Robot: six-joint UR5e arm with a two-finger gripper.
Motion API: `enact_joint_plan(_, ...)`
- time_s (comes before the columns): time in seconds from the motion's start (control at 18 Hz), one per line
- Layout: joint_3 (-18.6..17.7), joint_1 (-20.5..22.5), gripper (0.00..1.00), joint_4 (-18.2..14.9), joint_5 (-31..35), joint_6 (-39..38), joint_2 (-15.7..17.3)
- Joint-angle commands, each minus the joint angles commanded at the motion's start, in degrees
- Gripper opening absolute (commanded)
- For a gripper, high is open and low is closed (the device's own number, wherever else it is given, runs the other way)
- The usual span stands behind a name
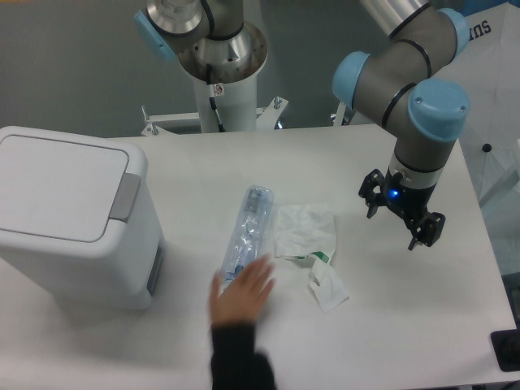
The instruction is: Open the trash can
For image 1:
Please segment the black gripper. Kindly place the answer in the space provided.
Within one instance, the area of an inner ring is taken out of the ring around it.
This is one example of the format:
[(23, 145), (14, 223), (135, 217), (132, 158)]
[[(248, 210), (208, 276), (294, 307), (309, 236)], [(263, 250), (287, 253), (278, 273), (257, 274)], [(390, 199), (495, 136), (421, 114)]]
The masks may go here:
[(387, 171), (383, 175), (378, 169), (363, 179), (358, 195), (365, 200), (368, 208), (366, 217), (371, 219), (381, 206), (386, 206), (403, 220), (412, 233), (409, 251), (417, 245), (432, 247), (439, 240), (445, 223), (443, 214), (431, 213), (427, 209), (436, 186), (411, 188), (404, 186), (399, 179), (403, 180), (401, 174), (392, 175)]

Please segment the black sleeved forearm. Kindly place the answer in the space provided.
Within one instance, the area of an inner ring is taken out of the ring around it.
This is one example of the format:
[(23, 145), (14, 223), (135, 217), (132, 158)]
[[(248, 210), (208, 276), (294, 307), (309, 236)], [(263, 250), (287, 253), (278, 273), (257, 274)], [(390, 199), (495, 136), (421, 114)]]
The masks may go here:
[(255, 349), (252, 323), (211, 326), (212, 389), (277, 389), (274, 371)]

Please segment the grey blue-capped right robot arm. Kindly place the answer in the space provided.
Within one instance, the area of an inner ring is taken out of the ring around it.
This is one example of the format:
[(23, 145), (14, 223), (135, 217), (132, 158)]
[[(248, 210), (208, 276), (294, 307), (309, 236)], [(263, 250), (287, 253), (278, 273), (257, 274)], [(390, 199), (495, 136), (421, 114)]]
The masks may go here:
[(382, 53), (349, 54), (333, 76), (333, 93), (350, 109), (393, 135), (386, 172), (366, 176), (359, 195), (372, 217), (387, 207), (411, 231), (442, 228), (427, 204), (461, 135), (470, 109), (466, 91), (436, 73), (467, 47), (466, 18), (428, 1), (364, 1), (390, 40)]

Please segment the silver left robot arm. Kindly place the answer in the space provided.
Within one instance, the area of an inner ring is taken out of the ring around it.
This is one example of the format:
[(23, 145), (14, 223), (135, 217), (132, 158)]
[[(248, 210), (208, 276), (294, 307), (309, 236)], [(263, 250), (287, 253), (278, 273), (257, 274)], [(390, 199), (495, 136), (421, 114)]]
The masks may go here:
[[(393, 45), (372, 58), (347, 56), (333, 79), (335, 95), (396, 138), (386, 172), (372, 171), (359, 190), (369, 216), (387, 207), (412, 235), (411, 245), (437, 242), (445, 217), (427, 203), (454, 144), (440, 134), (439, 110), (423, 99), (441, 90), (434, 73), (458, 51), (457, 34), (448, 48), (432, 36), (453, 21), (427, 1), (367, 2), (366, 9), (388, 24)], [(192, 77), (204, 132), (258, 129), (257, 75), (267, 61), (267, 40), (245, 21), (241, 1), (150, 1), (135, 14), (138, 32), (155, 54), (178, 60)]]

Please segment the person's bare hand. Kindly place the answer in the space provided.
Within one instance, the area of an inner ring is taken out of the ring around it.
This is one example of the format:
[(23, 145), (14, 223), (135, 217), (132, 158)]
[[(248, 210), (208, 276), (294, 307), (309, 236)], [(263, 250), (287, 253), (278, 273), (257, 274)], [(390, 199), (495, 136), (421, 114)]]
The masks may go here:
[(222, 292), (220, 274), (215, 273), (208, 301), (210, 325), (254, 325), (275, 286), (273, 270), (271, 256), (266, 253), (244, 268)]

